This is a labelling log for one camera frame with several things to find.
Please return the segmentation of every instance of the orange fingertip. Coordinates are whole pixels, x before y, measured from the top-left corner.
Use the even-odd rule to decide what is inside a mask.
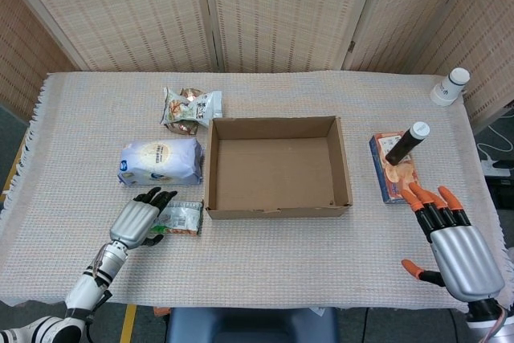
[[[425,270],[423,268],[418,267],[412,261],[408,259],[402,260],[402,266],[405,268],[407,272],[409,272],[412,276],[419,280],[419,275],[421,275]]]
[[[409,189],[412,190],[423,204],[428,204],[430,202],[434,202],[434,200],[428,195],[428,193],[415,182],[411,182],[409,184]]]
[[[429,190],[425,190],[426,193],[434,200],[434,204],[437,206],[437,209],[448,208],[448,205],[440,198],[437,194],[430,192]]]
[[[445,186],[440,186],[438,188],[439,193],[443,196],[443,198],[447,201],[448,206],[451,210],[464,210],[463,204],[459,202],[459,200],[450,192],[448,188]]]
[[[407,189],[402,190],[400,194],[405,199],[405,201],[407,201],[407,203],[410,205],[410,209],[412,209],[413,212],[417,212],[418,210],[424,208],[423,204],[418,200],[418,198],[414,196],[411,192],[409,192]]]

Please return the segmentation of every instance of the black cable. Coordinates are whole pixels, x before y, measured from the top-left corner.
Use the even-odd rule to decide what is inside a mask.
[[[364,314],[364,328],[362,329],[361,343],[364,343],[364,340],[366,339],[366,326],[368,324],[368,312],[369,312],[369,308],[366,309],[366,313]]]
[[[89,326],[91,326],[91,325],[90,324],[86,324],[86,338],[88,339],[89,343],[94,343],[93,340],[91,339],[91,335],[89,333]]]
[[[455,317],[453,316],[453,312],[450,308],[447,308],[447,310],[450,313],[451,322],[453,323],[453,330],[455,332],[455,343],[459,343],[459,333],[457,332],[457,323],[455,323]]]

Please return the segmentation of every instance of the white bread package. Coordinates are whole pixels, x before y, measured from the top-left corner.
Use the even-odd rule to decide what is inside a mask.
[[[197,185],[202,153],[195,138],[134,141],[121,151],[118,178],[128,186]]]

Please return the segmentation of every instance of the white cable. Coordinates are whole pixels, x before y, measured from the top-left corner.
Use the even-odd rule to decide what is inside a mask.
[[[499,148],[496,148],[495,146],[493,145],[489,145],[489,144],[484,144],[483,142],[480,142],[478,144],[476,144],[476,147],[477,149],[482,152],[483,154],[485,154],[485,157],[487,157],[487,159],[490,161],[492,160],[491,156],[485,151],[483,150],[482,148],[480,148],[480,146],[487,146],[488,148],[490,149],[494,149],[494,150],[497,150],[499,152],[503,152],[503,153],[510,153],[511,151],[514,150],[514,145],[512,145],[512,143],[505,137],[505,136],[502,136],[501,134],[499,134],[496,130],[494,130],[490,125],[488,126],[488,128],[490,130],[492,130],[492,132],[498,136],[500,136],[500,138],[504,139],[507,143],[508,143],[508,149],[499,149]]]

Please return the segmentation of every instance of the cardboard box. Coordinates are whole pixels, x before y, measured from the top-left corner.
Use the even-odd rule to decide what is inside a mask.
[[[336,217],[352,205],[335,116],[216,118],[205,181],[214,219]]]
[[[410,182],[418,184],[418,173],[416,172],[414,159],[410,154],[407,154],[396,166],[391,165],[386,160],[386,154],[400,140],[402,135],[403,132],[379,133],[373,135],[369,140],[369,148],[377,171],[382,201],[386,204],[405,203],[400,192],[403,189],[410,190]]]

